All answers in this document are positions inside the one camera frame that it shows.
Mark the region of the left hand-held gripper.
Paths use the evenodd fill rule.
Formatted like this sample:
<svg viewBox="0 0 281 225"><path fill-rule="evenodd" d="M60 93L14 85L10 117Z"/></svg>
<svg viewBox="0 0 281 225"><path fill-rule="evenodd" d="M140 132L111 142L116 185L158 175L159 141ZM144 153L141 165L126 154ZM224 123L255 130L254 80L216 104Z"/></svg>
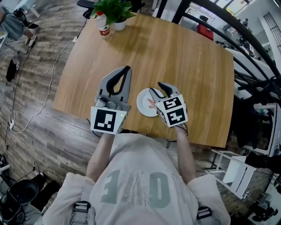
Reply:
<svg viewBox="0 0 281 225"><path fill-rule="evenodd" d="M126 119L131 106L127 104L130 93L132 69L130 66L123 66L111 71L102 78L98 94L95 97L95 106L91 107L90 129L94 132L118 134ZM114 87L121 81L115 91Z"/></svg>

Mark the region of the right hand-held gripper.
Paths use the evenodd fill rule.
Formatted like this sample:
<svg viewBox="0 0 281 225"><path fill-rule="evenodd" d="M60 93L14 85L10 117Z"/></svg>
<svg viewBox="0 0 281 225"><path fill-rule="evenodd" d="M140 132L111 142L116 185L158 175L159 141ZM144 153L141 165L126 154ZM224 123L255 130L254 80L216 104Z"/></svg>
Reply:
<svg viewBox="0 0 281 225"><path fill-rule="evenodd" d="M186 123L188 121L187 108L177 87L166 82L158 82L158 85L167 96L155 88L149 88L149 93L161 120L169 128Z"/></svg>

